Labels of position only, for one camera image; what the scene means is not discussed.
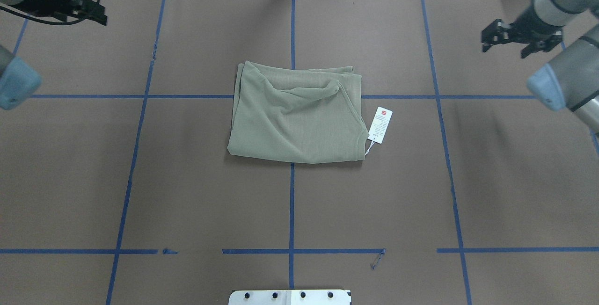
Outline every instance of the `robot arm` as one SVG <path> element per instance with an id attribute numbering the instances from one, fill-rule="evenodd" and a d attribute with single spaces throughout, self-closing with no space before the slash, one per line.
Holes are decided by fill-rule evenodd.
<path id="1" fill-rule="evenodd" d="M 107 16 L 99 0 L 0 0 L 0 4 L 9 5 L 36 17 L 54 17 L 62 22 L 48 22 L 30 18 L 35 22 L 45 24 L 66 25 L 79 23 L 85 19 L 94 20 L 106 25 Z M 21 15 L 13 10 L 2 7 L 3 10 Z M 77 20 L 65 22 L 68 17 Z M 41 85 L 41 77 L 21 58 L 16 57 L 0 45 L 0 107 L 13 109 L 30 97 Z"/>
<path id="2" fill-rule="evenodd" d="M 493 45 L 525 43 L 521 56 L 551 51 L 562 41 L 562 27 L 590 9 L 599 17 L 599 0 L 533 0 L 514 23 L 497 19 L 482 31 L 483 52 Z M 527 87 L 549 109 L 567 107 L 599 136 L 599 24 L 545 64 Z"/>

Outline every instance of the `tag string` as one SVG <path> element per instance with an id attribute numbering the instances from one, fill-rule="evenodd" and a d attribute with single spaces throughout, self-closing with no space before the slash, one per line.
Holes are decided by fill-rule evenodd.
<path id="1" fill-rule="evenodd" d="M 366 150 L 366 153 L 364 153 L 364 155 L 365 155 L 365 156 L 366 156 L 366 155 L 368 155 L 368 152 L 370 152 L 370 149 L 373 147 L 373 145 L 374 145 L 374 141 L 371 141 L 371 142 L 370 142 L 370 146 L 369 146 L 369 147 L 368 147 L 368 149 Z"/>

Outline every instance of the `cable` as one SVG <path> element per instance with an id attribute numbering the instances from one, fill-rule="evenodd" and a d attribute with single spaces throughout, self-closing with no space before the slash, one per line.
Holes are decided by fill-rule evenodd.
<path id="1" fill-rule="evenodd" d="M 39 19 L 36 19 L 35 17 L 31 17 L 29 15 L 24 15 L 24 14 L 14 11 L 14 10 L 8 9 L 6 7 L 2 7 L 2 6 L 0 6 L 0 10 L 4 10 L 7 13 L 11 13 L 12 15 L 19 16 L 24 19 L 27 19 L 27 20 L 30 20 L 33 22 L 37 22 L 37 23 L 49 24 L 51 26 L 70 26 L 72 24 L 77 24 L 77 23 L 83 22 L 84 20 L 87 20 L 89 15 L 96 10 L 96 8 L 98 7 L 99 4 L 100 4 L 100 0 L 97 0 L 96 4 L 94 4 L 94 8 L 92 8 L 86 15 L 84 15 L 81 19 L 77 19 L 77 20 L 70 21 L 70 22 L 52 22 L 52 21 L 39 20 Z"/>

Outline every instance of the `white price tag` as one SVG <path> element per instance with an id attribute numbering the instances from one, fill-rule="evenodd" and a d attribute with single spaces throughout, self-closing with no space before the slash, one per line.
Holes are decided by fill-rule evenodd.
<path id="1" fill-rule="evenodd" d="M 370 125 L 370 131 L 368 131 L 369 140 L 379 144 L 383 143 L 385 132 L 387 132 L 387 126 L 389 126 L 389 120 L 391 120 L 391 115 L 393 115 L 393 111 L 390 109 L 384 109 L 380 106 L 376 109 L 373 123 Z"/>

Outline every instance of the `metal bracket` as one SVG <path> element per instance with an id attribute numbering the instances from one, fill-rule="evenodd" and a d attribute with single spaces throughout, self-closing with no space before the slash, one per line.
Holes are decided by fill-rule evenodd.
<path id="1" fill-rule="evenodd" d="M 229 305 L 351 305 L 350 290 L 234 291 Z"/>

